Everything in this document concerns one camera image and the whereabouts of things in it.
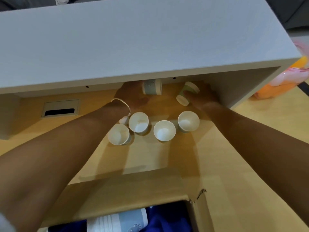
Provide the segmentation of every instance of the white tabletop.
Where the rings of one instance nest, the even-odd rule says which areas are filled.
[[[265,0],[104,0],[0,19],[0,93],[299,57]]]

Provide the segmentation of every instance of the person's left hand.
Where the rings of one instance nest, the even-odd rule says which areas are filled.
[[[117,90],[114,98],[120,98],[125,101],[131,109],[131,114],[138,111],[138,108],[147,104],[148,97],[142,96],[141,86],[144,81],[124,82],[120,89]]]

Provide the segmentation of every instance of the wrist strap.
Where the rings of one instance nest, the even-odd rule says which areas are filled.
[[[131,109],[130,109],[129,105],[128,105],[125,101],[123,101],[123,100],[122,100],[122,99],[120,99],[120,98],[113,98],[113,99],[111,100],[111,102],[112,102],[112,101],[114,101],[114,100],[119,100],[119,101],[122,101],[124,104],[126,104],[126,105],[127,105],[127,107],[129,108],[129,114],[128,114],[128,116],[130,116],[130,115],[131,115]]]

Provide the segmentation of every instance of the black hole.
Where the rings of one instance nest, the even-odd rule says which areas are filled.
[[[58,109],[58,110],[49,110],[45,112],[45,116],[52,116],[52,115],[61,115],[61,114],[70,114],[74,113],[74,108],[68,108],[68,109]]]

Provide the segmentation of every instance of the orange and pink object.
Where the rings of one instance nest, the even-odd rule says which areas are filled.
[[[254,96],[258,99],[277,97],[309,78],[309,46],[294,41],[295,46],[303,55],[283,73],[261,88]]]

